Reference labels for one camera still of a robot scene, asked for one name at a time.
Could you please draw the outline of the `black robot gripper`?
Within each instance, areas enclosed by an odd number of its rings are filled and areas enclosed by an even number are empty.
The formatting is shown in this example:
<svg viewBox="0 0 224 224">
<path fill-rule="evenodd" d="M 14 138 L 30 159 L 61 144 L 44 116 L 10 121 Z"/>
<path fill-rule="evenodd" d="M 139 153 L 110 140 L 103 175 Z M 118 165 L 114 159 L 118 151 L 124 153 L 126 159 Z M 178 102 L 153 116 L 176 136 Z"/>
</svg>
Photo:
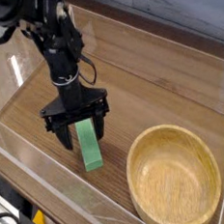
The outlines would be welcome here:
<svg viewBox="0 0 224 224">
<path fill-rule="evenodd" d="M 60 95 L 42 109 L 41 117 L 45 120 L 46 130 L 55 131 L 64 148 L 72 150 L 68 125 L 91 118 L 99 140 L 104 134 L 104 117 L 108 111 L 107 91 L 83 86 L 78 81 L 61 89 Z"/>
</svg>

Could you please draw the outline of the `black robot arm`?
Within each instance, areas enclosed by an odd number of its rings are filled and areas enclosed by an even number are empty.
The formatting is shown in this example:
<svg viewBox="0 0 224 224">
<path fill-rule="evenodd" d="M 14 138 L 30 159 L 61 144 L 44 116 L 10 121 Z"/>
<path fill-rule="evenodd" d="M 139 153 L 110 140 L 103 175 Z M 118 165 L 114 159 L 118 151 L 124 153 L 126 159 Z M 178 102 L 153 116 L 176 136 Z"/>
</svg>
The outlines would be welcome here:
<svg viewBox="0 0 224 224">
<path fill-rule="evenodd" d="M 109 111 L 107 91 L 95 88 L 86 79 L 78 63 L 91 60 L 82 54 L 84 42 L 70 18 L 64 0 L 0 0 L 0 27 L 5 33 L 0 45 L 15 29 L 31 39 L 50 69 L 50 79 L 59 95 L 41 111 L 46 129 L 56 134 L 65 149 L 71 150 L 69 125 L 91 119 L 97 138 L 104 134 L 104 117 Z"/>
</svg>

